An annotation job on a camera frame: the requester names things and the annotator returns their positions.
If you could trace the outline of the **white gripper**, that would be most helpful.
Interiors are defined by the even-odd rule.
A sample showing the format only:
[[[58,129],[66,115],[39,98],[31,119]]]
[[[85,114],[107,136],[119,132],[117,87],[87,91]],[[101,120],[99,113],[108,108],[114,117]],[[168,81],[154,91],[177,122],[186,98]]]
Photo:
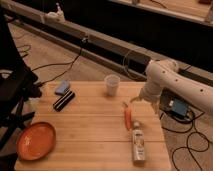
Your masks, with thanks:
[[[151,80],[148,80],[144,86],[141,88],[139,96],[133,97],[130,100],[130,103],[141,101],[141,99],[148,101],[151,104],[155,114],[159,114],[159,104],[162,93],[162,88]]]

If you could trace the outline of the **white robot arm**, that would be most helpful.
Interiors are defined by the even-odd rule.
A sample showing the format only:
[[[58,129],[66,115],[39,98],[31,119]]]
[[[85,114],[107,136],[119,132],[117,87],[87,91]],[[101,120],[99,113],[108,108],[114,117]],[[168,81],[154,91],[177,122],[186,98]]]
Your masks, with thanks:
[[[213,87],[181,76],[178,71],[175,60],[151,60],[145,69],[147,81],[131,102],[145,100],[155,104],[167,88],[199,110],[213,115]]]

